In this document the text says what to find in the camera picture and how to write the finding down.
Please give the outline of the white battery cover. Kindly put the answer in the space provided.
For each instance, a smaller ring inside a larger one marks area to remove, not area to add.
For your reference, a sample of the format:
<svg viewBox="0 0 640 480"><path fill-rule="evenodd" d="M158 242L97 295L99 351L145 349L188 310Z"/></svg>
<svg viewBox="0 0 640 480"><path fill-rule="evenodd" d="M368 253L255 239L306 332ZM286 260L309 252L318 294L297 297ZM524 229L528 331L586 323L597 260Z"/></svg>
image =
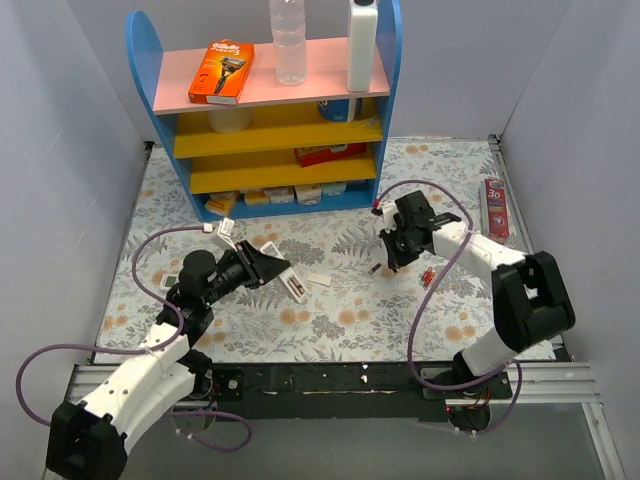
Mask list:
<svg viewBox="0 0 640 480"><path fill-rule="evenodd" d="M311 272L308 274L308 281L318 285L330 286L332 278L327 275Z"/></svg>

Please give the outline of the white remote control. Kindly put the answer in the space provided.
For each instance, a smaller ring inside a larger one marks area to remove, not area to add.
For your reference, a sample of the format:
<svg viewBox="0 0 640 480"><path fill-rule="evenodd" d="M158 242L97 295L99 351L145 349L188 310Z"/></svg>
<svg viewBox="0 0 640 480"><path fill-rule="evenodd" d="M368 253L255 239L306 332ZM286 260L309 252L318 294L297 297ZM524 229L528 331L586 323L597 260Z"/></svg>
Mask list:
<svg viewBox="0 0 640 480"><path fill-rule="evenodd" d="M272 241L266 242L260 248L260 251L266 255L284 260L284 256ZM306 302L308 291L292 266L289 266L283 273L278 276L278 278L282 285L287 289L293 300L295 300L299 304L304 304Z"/></svg>

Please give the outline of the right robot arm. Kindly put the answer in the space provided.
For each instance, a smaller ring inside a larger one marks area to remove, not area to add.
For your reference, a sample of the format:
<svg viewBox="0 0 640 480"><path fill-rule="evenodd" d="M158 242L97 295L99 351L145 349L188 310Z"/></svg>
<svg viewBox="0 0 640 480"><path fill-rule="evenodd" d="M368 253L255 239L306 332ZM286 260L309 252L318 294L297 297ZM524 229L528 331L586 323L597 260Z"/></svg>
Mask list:
<svg viewBox="0 0 640 480"><path fill-rule="evenodd" d="M377 202L373 212L384 226L379 236L396 271L428 252L464 267L492 292L493 327L459 351L447 372L432 380L411 370L419 383L440 392L475 397L520 353L570 330L576 317L555 258L527 254L473 231L470 221L437 214L423 192Z"/></svg>

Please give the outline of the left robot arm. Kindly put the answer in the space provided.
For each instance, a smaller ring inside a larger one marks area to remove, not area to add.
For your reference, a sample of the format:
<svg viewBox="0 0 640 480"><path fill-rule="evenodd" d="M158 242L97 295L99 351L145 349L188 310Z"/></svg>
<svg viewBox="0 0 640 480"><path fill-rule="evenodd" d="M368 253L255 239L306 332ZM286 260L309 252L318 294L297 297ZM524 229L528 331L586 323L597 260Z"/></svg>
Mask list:
<svg viewBox="0 0 640 480"><path fill-rule="evenodd" d="M141 354L78 403L65 401L54 411L47 469L66 479L119 478L134 445L177 401L211 392L211 361L193 346L213 320L212 305L239 287L259 288L290 266L247 241L221 258L206 250L189 253Z"/></svg>

